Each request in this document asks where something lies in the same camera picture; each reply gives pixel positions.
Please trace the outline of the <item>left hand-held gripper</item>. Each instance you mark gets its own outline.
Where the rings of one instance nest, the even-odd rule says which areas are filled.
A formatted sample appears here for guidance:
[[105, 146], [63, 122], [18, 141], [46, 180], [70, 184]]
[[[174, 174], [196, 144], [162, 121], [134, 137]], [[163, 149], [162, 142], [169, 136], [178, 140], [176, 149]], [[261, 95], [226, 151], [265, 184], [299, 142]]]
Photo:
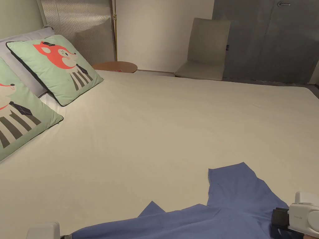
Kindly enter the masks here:
[[32, 226], [26, 239], [60, 239], [60, 225], [58, 222], [48, 222]]

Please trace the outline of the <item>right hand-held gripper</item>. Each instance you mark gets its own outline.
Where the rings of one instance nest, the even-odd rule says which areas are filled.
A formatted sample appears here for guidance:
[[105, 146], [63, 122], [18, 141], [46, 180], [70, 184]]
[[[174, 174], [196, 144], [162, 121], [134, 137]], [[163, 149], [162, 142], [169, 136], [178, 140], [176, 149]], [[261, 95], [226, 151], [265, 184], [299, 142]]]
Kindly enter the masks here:
[[319, 234], [319, 197], [298, 191], [288, 209], [272, 211], [271, 239], [302, 239], [303, 234]]

